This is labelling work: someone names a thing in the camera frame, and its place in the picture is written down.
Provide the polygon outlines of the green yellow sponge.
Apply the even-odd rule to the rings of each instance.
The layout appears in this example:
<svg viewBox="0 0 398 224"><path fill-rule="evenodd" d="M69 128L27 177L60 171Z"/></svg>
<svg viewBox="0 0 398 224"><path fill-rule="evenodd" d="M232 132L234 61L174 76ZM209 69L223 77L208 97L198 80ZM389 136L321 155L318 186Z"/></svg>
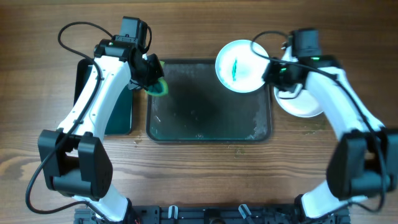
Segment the green yellow sponge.
<svg viewBox="0 0 398 224"><path fill-rule="evenodd" d="M165 96L169 93L169 86L164 78L164 71L163 71L164 65L165 62L160 61L161 76L157 79L155 84L147 87L146 93L150 96L160 97L160 96Z"/></svg>

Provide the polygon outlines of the white plate stained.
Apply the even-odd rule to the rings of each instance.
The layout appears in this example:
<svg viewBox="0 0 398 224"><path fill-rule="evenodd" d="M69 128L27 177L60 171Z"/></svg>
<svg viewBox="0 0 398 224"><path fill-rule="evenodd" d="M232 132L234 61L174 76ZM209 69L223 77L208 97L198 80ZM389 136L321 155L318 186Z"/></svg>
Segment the white plate stained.
<svg viewBox="0 0 398 224"><path fill-rule="evenodd" d="M215 71L227 89L250 93L265 84L262 76L269 60L268 53L250 40L235 40L225 45L216 57Z"/></svg>

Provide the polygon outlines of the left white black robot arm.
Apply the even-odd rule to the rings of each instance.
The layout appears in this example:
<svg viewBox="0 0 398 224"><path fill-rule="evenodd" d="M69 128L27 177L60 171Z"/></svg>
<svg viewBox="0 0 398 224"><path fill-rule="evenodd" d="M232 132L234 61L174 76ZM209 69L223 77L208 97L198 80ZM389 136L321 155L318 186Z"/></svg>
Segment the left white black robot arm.
<svg viewBox="0 0 398 224"><path fill-rule="evenodd" d="M33 184L40 172L46 186L73 205L83 204L105 223L129 223L134 219L131 201L111 183L113 165L103 140L114 106L128 85L148 91L164 83L163 71L155 54L147 55L150 43L125 37L102 40L95 48L92 65L71 112L54 131L44 130L38 139L41 164L32 176L25 202L30 202Z"/></svg>

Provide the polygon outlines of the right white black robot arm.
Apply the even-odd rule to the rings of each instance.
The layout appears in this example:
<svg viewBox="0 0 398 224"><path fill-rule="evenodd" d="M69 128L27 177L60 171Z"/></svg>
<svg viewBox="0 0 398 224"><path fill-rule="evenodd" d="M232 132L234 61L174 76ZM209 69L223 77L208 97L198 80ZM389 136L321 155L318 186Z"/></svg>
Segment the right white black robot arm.
<svg viewBox="0 0 398 224"><path fill-rule="evenodd" d="M321 106L338 140L326 179L299 198L304 218L321 219L352 205L380 211L386 194L397 187L397 130L386 128L364 106L335 58L270 58L263 79L287 91L301 84Z"/></svg>

